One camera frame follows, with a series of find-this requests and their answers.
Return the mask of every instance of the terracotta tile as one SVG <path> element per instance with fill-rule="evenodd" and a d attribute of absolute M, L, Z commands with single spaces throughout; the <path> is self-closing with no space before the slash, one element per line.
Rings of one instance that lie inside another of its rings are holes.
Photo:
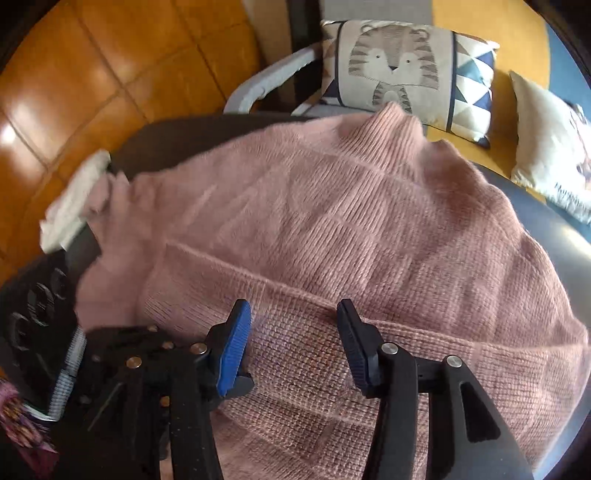
<path fill-rule="evenodd" d="M 7 258 L 15 267 L 25 266 L 42 253 L 39 247 L 39 221 L 45 218 L 45 210 L 64 188 L 65 184 L 54 173 L 46 178 L 33 197 L 8 247 Z"/>
<path fill-rule="evenodd" d="M 191 42 L 170 0 L 75 0 L 74 4 L 124 83 Z"/>
<path fill-rule="evenodd" d="M 6 260 L 0 258 L 0 286 L 11 278 L 15 273 L 14 269 Z"/>
<path fill-rule="evenodd" d="M 190 47 L 144 73 L 129 93 L 151 121 L 203 115 L 223 109 L 224 98 L 197 47 Z"/>
<path fill-rule="evenodd" d="M 199 46 L 226 98 L 261 69 L 261 54 L 248 23 L 205 37 Z"/>
<path fill-rule="evenodd" d="M 119 148 L 145 124 L 133 102 L 120 93 L 68 141 L 57 159 L 59 176 L 68 181 L 85 158 L 100 148 Z"/>
<path fill-rule="evenodd" d="M 45 167 L 0 113 L 0 251 L 6 251 Z"/>
<path fill-rule="evenodd" d="M 173 0 L 191 33 L 202 38 L 248 20 L 240 0 Z"/>
<path fill-rule="evenodd" d="M 117 87 L 72 8 L 60 2 L 0 75 L 0 104 L 31 146 L 52 160 Z"/>

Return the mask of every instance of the tiger pillow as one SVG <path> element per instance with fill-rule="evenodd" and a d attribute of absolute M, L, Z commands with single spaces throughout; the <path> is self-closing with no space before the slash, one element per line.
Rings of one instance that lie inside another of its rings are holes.
<path fill-rule="evenodd" d="M 422 123 L 489 148 L 498 44 L 430 25 L 323 21 L 321 103 L 399 103 Z"/>

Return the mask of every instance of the knitted garment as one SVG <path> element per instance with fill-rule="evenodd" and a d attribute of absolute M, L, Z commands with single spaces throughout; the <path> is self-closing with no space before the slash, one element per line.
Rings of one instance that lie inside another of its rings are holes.
<path fill-rule="evenodd" d="M 535 464 L 589 376 L 586 328 L 505 195 L 395 104 L 274 125 L 87 205 L 102 256 L 81 325 L 157 323 L 203 339 L 249 300 L 256 387 L 212 415 L 227 479 L 358 479 L 377 400 L 353 386 L 336 328 L 351 298 L 413 355 L 459 355 Z M 426 471 L 421 396 L 415 478 Z"/>

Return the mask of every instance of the armrest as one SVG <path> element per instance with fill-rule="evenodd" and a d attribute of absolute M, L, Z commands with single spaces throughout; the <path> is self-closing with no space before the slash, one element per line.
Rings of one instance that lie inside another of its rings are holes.
<path fill-rule="evenodd" d="M 297 71 L 322 59 L 322 43 L 314 43 L 267 67 L 245 81 L 230 95 L 224 113 L 248 113 L 252 105 L 283 85 Z"/>

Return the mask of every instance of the metal pin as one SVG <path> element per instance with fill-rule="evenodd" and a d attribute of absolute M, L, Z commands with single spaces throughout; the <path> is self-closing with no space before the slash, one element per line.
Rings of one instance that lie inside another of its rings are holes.
<path fill-rule="evenodd" d="M 447 364 L 450 367 L 458 368 L 462 366 L 462 359 L 455 355 L 450 355 L 447 357 Z"/>
<path fill-rule="evenodd" d="M 125 365 L 127 368 L 138 368 L 142 364 L 142 359 L 138 356 L 132 356 L 127 359 Z"/>
<path fill-rule="evenodd" d="M 382 352 L 388 355 L 396 355 L 398 353 L 398 345 L 396 343 L 384 343 L 382 345 Z"/>
<path fill-rule="evenodd" d="M 205 343 L 194 343 L 189 347 L 189 351 L 193 355 L 203 355 L 207 352 L 207 345 L 205 345 Z"/>

